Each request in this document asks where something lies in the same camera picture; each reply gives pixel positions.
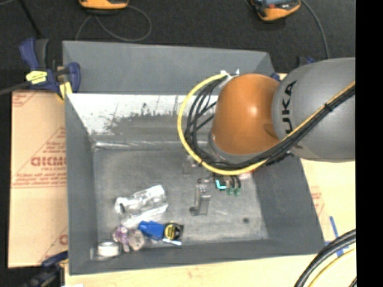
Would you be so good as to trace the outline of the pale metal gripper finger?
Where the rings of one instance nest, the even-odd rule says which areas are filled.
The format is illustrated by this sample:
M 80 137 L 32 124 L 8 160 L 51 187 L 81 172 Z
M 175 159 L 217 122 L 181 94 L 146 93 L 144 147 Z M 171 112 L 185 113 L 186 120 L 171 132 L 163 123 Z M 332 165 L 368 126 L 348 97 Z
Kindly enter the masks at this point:
M 207 184 L 199 178 L 196 184 L 196 191 L 194 197 L 194 205 L 190 207 L 189 211 L 192 216 L 207 215 L 209 209 L 211 195 L 208 192 Z
M 187 156 L 182 163 L 182 173 L 183 175 L 191 175 L 197 169 L 196 161 L 191 157 Z

